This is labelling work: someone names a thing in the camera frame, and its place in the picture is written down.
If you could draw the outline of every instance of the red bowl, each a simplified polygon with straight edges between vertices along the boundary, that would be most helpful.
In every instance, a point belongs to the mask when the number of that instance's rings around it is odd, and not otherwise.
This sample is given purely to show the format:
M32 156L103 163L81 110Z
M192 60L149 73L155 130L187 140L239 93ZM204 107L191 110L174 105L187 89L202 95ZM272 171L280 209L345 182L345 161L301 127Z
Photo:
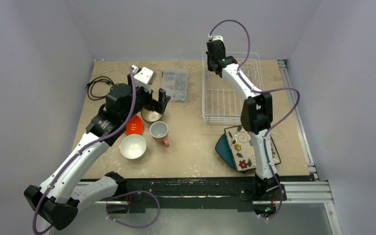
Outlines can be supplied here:
M138 115L134 115L127 124L126 124L126 131L125 134L138 134L140 135L143 131L143 122L142 119Z

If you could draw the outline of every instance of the wooden table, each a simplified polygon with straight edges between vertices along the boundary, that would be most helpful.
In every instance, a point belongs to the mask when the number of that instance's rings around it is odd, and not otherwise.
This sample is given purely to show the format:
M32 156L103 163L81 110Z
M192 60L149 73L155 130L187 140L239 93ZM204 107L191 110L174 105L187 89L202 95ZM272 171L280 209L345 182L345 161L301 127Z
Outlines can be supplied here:
M152 85L154 98L162 82L161 73L167 68L186 68L189 70L187 98L183 103L170 102L161 119L169 126L170 147L165 148L154 142L149 134L150 123L144 122L142 135L147 142L147 152L136 160L121 156L119 145L126 136L123 134L89 169L84 178L98 179L105 173L117 171L125 178L168 178L168 177L236 177L245 174L231 169L220 159L215 144L224 133L225 126L209 125L202 117L202 62L201 61L95 61L91 80L104 75L115 83L127 83L128 67L136 65L147 67L158 75ZM283 87L282 76L277 61L262 60L263 83L266 90ZM95 95L105 95L109 86L97 84ZM274 121L279 120L290 109L285 91L273 96ZM74 146L78 144L86 126L97 114L105 101L92 101L86 97ZM287 118L272 132L282 163L277 166L280 176L308 175L306 159L293 116Z

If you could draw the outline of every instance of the mug handle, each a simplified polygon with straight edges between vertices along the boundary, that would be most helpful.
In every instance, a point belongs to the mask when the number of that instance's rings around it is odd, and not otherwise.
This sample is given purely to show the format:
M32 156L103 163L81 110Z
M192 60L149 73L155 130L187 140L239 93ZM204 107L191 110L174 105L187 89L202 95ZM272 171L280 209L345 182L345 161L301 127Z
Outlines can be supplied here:
M163 141L164 141L165 147L168 148L168 147L169 147L168 138L167 138L167 137L164 137Z

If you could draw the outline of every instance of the decorative plate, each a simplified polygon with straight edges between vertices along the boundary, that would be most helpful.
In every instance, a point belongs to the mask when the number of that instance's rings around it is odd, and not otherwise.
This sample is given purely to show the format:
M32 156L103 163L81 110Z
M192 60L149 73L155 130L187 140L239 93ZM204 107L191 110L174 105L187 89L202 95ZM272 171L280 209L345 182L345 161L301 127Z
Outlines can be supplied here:
M224 131L237 171L247 171L256 168L253 143L247 131L242 126L228 127ZM280 156L272 137L270 137L270 141L272 144L272 156L275 165L278 165L281 163Z

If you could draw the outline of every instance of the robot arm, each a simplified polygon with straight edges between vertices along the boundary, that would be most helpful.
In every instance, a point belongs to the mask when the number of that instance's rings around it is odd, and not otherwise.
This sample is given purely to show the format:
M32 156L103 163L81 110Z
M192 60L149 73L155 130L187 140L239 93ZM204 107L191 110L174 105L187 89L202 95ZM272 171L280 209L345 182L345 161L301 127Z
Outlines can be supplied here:
M24 192L28 203L35 210L54 177L78 153L78 157L67 166L51 187L40 207L39 215L58 230L67 227L79 211L94 202L106 197L126 193L126 180L115 172L106 174L100 180L84 188L76 188L87 170L113 145L126 128L123 128L119 133L105 141L91 145L82 154L79 154L78 150L92 141L115 132L125 122L130 112L133 95L136 95L136 104L132 115L140 112L142 108L156 111L160 114L165 111L170 100L170 96L166 95L165 90L159 89L158 101L152 98L153 92L150 85L152 85L156 73L145 67L138 68L136 66L132 66L132 72L137 86L136 94L132 94L130 74L128 75L128 84L114 85L106 95L106 103L99 108L98 114L87 126L86 133L83 134L77 147L39 187L31 185Z
M263 147L264 141L266 141L267 148L271 148L270 140L264 139L264 135L273 121L272 96L269 93L256 94L252 92L252 90L261 90L241 70L237 70L239 65L234 57L226 56L223 38L220 35L210 37L207 42L207 49L208 70L215 72L230 83L237 94L244 100L240 120L241 125L248 131L253 143L257 162L256 193L257 195L262 195L277 188L278 184L273 177L279 178L273 156L268 156L268 162Z

